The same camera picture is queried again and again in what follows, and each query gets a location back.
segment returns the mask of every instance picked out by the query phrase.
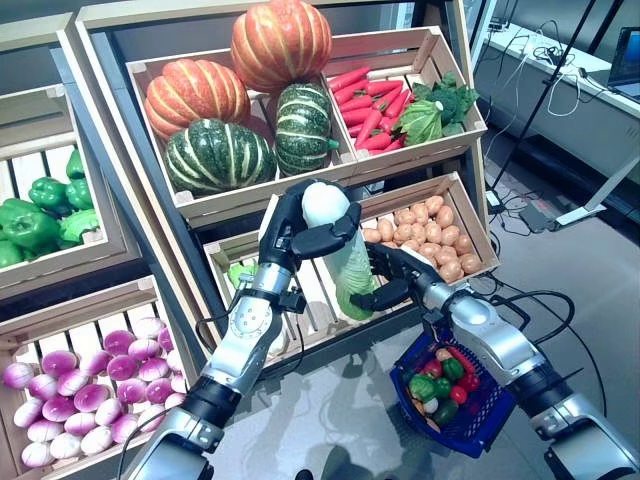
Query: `robotic hand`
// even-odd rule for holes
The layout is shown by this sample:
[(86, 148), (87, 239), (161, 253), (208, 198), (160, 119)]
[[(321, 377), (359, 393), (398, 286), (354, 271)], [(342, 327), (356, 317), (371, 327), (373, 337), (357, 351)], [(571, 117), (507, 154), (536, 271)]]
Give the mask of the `robotic hand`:
[(411, 250), (377, 244), (367, 244), (367, 250), (373, 273), (389, 283), (371, 294), (352, 296), (352, 302), (385, 310), (411, 297), (428, 311), (440, 311), (445, 328), (513, 394), (538, 436), (552, 441), (545, 460), (556, 478), (611, 480), (640, 471), (633, 447), (491, 304), (470, 289), (447, 285)]

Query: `onion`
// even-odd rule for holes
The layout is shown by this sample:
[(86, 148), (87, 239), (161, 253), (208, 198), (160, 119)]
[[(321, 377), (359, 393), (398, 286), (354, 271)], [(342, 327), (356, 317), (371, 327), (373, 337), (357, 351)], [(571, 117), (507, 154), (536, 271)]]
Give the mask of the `onion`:
[(155, 317), (144, 317), (131, 325), (138, 338), (157, 338), (163, 328), (164, 322)]
[(124, 443), (129, 435), (138, 428), (138, 416), (133, 413), (127, 413), (121, 416), (111, 425), (113, 433), (113, 441), (116, 443)]
[(33, 377), (27, 387), (31, 396), (47, 401), (55, 396), (57, 381), (51, 375), (43, 373)]
[(22, 451), (22, 463), (27, 467), (44, 467), (49, 465), (55, 459), (49, 453), (48, 443), (30, 443)]
[(99, 375), (107, 369), (111, 358), (112, 355), (109, 352), (98, 350), (82, 357), (78, 368), (87, 375)]
[(24, 388), (33, 375), (33, 367), (28, 363), (10, 363), (2, 372), (2, 383), (10, 388)]
[(40, 420), (34, 422), (27, 430), (27, 437), (32, 442), (49, 442), (62, 433), (62, 425), (51, 420)]
[(27, 428), (35, 422), (42, 411), (42, 400), (39, 398), (30, 398), (18, 407), (16, 413), (13, 414), (13, 423), (18, 427)]
[[(151, 405), (145, 411), (140, 414), (140, 418), (138, 418), (138, 427), (140, 427), (140, 431), (142, 432), (150, 432), (158, 428), (158, 425), (162, 423), (162, 419), (164, 415), (160, 415), (164, 412), (164, 407), (162, 405)], [(150, 418), (158, 415), (158, 417), (154, 420), (151, 420), (144, 427), (141, 427), (145, 422), (149, 421)]]
[(104, 337), (102, 344), (111, 355), (126, 355), (135, 339), (135, 335), (128, 330), (115, 330)]
[(158, 343), (167, 352), (173, 350), (173, 341), (171, 340), (171, 334), (169, 333), (169, 329), (167, 327), (164, 327), (162, 330), (160, 330), (160, 333), (158, 334)]
[(100, 404), (109, 398), (109, 389), (93, 383), (85, 385), (73, 397), (73, 405), (80, 412), (95, 412)]
[(81, 437), (76, 437), (70, 433), (63, 433), (55, 438), (49, 446), (49, 452), (53, 458), (72, 458), (80, 455)]
[(169, 372), (169, 366), (164, 358), (150, 358), (142, 365), (138, 377), (145, 382), (152, 382), (158, 378), (164, 377)]
[(160, 353), (160, 344), (150, 338), (140, 338), (129, 345), (129, 356), (142, 361)]
[(42, 358), (42, 371), (57, 377), (76, 368), (77, 363), (78, 359), (73, 353), (66, 350), (57, 350), (47, 353)]
[(87, 455), (95, 455), (109, 448), (112, 443), (111, 429), (99, 426), (84, 436), (80, 442), (80, 449)]
[(133, 377), (138, 369), (136, 361), (128, 355), (118, 355), (107, 365), (107, 373), (113, 380), (122, 381)]
[(96, 423), (98, 425), (111, 425), (122, 415), (123, 410), (122, 403), (117, 398), (105, 400), (96, 410)]
[(89, 382), (89, 376), (75, 369), (58, 378), (58, 393), (64, 397), (75, 395)]
[(64, 429), (71, 435), (82, 437), (96, 427), (96, 416), (90, 412), (79, 412), (71, 415), (64, 422)]
[(138, 403), (145, 400), (147, 384), (139, 378), (130, 378), (118, 385), (118, 400), (122, 403)]

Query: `laptop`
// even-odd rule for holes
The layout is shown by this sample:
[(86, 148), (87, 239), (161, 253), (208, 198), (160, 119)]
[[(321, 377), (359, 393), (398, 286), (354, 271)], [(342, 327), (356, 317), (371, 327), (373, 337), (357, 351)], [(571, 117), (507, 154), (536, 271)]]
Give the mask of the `laptop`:
[(640, 103), (640, 27), (620, 29), (611, 70), (589, 73), (610, 90)]

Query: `pumpkin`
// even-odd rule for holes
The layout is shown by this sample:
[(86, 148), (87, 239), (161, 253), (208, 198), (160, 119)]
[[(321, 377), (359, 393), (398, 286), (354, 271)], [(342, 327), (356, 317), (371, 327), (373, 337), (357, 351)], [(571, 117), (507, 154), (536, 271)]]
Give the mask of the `pumpkin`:
[(163, 139), (201, 118), (242, 122), (249, 113), (247, 91), (223, 65), (186, 58), (167, 63), (147, 88), (144, 102), (153, 130)]
[(331, 48), (326, 18), (300, 0), (254, 5), (233, 25), (235, 70), (246, 85), (262, 92), (318, 75)]
[(197, 120), (171, 136), (165, 164), (177, 191), (195, 197), (273, 180), (275, 153), (264, 137), (233, 123)]

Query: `wooden crate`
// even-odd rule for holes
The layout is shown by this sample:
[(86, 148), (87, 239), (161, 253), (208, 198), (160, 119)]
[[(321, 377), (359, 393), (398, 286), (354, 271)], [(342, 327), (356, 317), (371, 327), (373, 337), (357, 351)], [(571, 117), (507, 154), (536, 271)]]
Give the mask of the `wooden crate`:
[(73, 146), (85, 175), (101, 228), (83, 236), (84, 244), (0, 269), (0, 298), (31, 291), (139, 256), (138, 246), (116, 207), (101, 171), (87, 162), (75, 115), (63, 85), (0, 96), (0, 203), (7, 198), (30, 201), (37, 178), (68, 183), (65, 168)]
[[(79, 356), (90, 353), (101, 348), (104, 335), (119, 329), (130, 330), (131, 322), (145, 316), (168, 320), (174, 346), (181, 353), (183, 371), (187, 372), (187, 384), (192, 384), (195, 379), (188, 375), (187, 365), (191, 361), (184, 348), (184, 339), (167, 317), (153, 277), (102, 290), (2, 323), (0, 371), (16, 360), (38, 364), (42, 355), (55, 350), (71, 350)], [(103, 375), (98, 377), (98, 383), (115, 388), (115, 382)], [(24, 391), (0, 385), (0, 478), (3, 480), (64, 478), (121, 453), (122, 446), (115, 445), (97, 455), (61, 460), (41, 469), (25, 467), (20, 454), (30, 441), (26, 429), (14, 425), (13, 414), (26, 398)], [(139, 413), (148, 405), (148, 402), (135, 404), (133, 412)], [(146, 433), (135, 437), (130, 447), (144, 443), (150, 435)]]
[[(402, 80), (405, 89), (410, 89), (413, 82), (432, 86), (450, 71), (459, 86), (466, 84), (438, 27), (334, 36), (331, 60), (323, 71), (325, 85), (336, 75), (365, 66), (371, 68), (369, 80)], [(333, 94), (331, 102), (334, 112), (338, 112), (335, 123), (341, 137), (348, 139), (349, 154), (343, 155), (343, 161), (357, 159), (352, 184), (392, 177), (460, 155), (487, 131), (474, 104), (466, 116), (464, 133), (371, 157), (366, 150), (356, 151), (355, 139), (349, 137)]]
[[(361, 226), (375, 228), (377, 220), (383, 217), (393, 222), (393, 211), (424, 201), (431, 195), (444, 197), (445, 205), (449, 205), (454, 212), (454, 225), (466, 231), (471, 237), (475, 253), (482, 261), (482, 269), (476, 275), (498, 266), (498, 258), (482, 229), (460, 177), (455, 172), (363, 200)], [(227, 277), (227, 271), (238, 263), (245, 265), (247, 262), (257, 262), (258, 232), (249, 232), (209, 243), (204, 246), (204, 250), (223, 302), (228, 307), (236, 290)], [(382, 284), (385, 280), (377, 278), (376, 281)], [(268, 364), (278, 362), (300, 351), (296, 322), (300, 324), (305, 348), (307, 348), (319, 345), (354, 328), (360, 328), (381, 315), (374, 314), (373, 317), (362, 322), (346, 317), (337, 305), (335, 285), (322, 259), (302, 262), (300, 270), (292, 280), (292, 285), (301, 288), (304, 292), (307, 308), (301, 315), (284, 314), (283, 330), (280, 338), (272, 345)]]

